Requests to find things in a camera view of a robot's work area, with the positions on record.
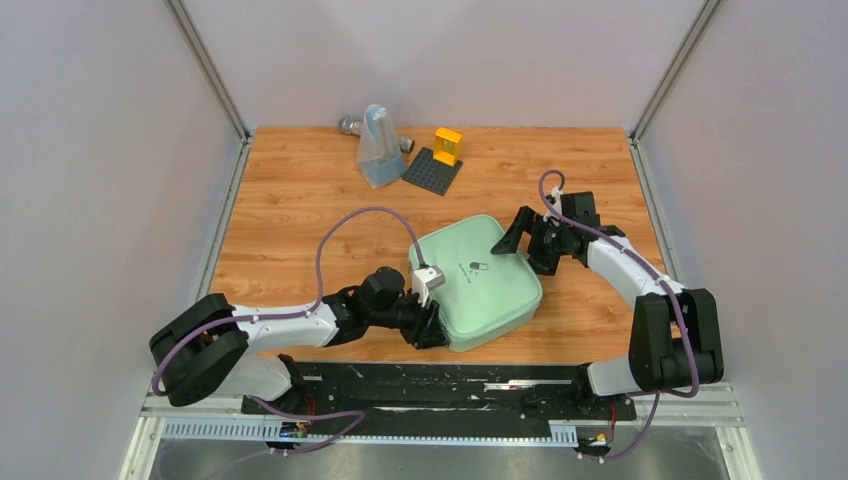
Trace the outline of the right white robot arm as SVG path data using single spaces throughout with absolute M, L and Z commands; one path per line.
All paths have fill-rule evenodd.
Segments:
M 528 263 L 538 275 L 552 276 L 564 256 L 604 278 L 632 307 L 626 355 L 585 367 L 583 382 L 571 390 L 571 403 L 584 417 L 596 417 L 611 396 L 636 392 L 695 391 L 724 374 L 715 297 L 670 279 L 632 247 L 614 225 L 604 225 L 591 192 L 546 196 L 546 214 L 523 206 L 494 244 L 495 255 L 517 252 L 529 234 Z

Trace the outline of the mint green medicine kit case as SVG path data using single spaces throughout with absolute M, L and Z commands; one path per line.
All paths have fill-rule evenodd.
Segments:
M 439 303 L 447 347 L 465 352 L 529 322 L 543 287 L 523 255 L 495 255 L 505 234 L 489 215 L 474 215 L 419 238 L 425 262 L 444 273 L 432 296 Z

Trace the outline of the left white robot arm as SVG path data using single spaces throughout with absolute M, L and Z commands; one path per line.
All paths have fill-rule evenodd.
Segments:
M 155 395 L 174 407 L 213 394 L 241 394 L 270 401 L 283 413 L 298 411 L 306 386 L 294 362 L 263 357 L 286 347 L 331 347 L 356 341 L 371 327 L 398 331 L 416 349 L 445 346 L 434 290 L 446 278 L 436 266 L 403 275 L 381 267 L 358 286 L 327 295 L 315 305 L 253 308 L 232 305 L 221 293 L 198 300 L 155 333 L 149 348 L 157 369 Z

